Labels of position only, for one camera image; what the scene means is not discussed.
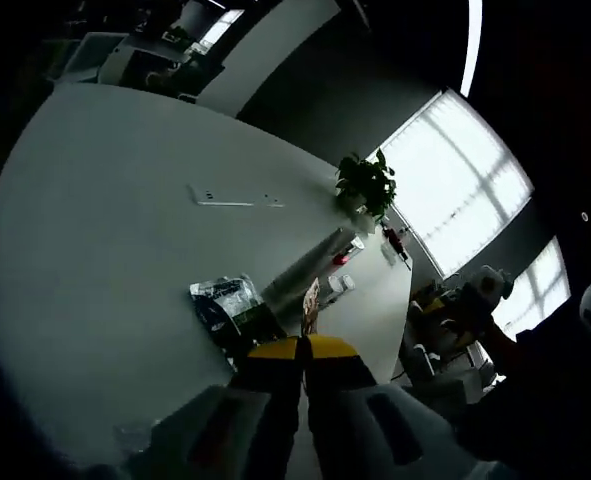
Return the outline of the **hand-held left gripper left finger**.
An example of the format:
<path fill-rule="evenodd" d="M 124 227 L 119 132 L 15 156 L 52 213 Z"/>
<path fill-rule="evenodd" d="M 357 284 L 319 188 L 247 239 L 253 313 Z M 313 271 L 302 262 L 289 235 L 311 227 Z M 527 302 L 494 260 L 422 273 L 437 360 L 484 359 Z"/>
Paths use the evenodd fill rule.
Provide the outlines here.
<path fill-rule="evenodd" d="M 226 385 L 157 423 L 126 463 L 132 479 L 282 479 L 299 426 L 298 337 L 261 344 Z"/>

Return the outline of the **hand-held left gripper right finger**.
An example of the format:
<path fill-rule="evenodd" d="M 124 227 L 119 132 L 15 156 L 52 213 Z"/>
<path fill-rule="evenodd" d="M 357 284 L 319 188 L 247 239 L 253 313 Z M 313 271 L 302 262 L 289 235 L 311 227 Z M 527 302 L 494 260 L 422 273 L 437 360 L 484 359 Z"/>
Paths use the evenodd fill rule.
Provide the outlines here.
<path fill-rule="evenodd" d="M 475 458 L 451 425 L 395 384 L 379 384 L 357 351 L 311 334 L 309 428 L 326 479 L 465 479 Z"/>

